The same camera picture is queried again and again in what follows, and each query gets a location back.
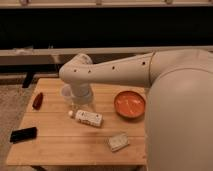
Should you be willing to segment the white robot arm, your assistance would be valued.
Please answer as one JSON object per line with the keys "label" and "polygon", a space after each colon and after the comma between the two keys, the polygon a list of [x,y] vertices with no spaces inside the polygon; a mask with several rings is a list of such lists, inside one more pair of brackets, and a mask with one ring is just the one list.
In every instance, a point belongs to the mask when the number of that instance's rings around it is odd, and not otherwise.
{"label": "white robot arm", "polygon": [[75,100],[87,96],[92,83],[148,88],[148,171],[213,171],[213,53],[158,51],[99,64],[78,54],[59,77]]}

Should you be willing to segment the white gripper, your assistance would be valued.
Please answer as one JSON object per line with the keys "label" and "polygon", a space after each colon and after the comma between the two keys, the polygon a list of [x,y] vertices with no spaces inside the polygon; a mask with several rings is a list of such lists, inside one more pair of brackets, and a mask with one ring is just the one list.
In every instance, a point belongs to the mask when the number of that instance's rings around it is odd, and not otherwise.
{"label": "white gripper", "polygon": [[88,83],[71,84],[70,90],[75,110],[91,110],[93,108],[93,91]]}

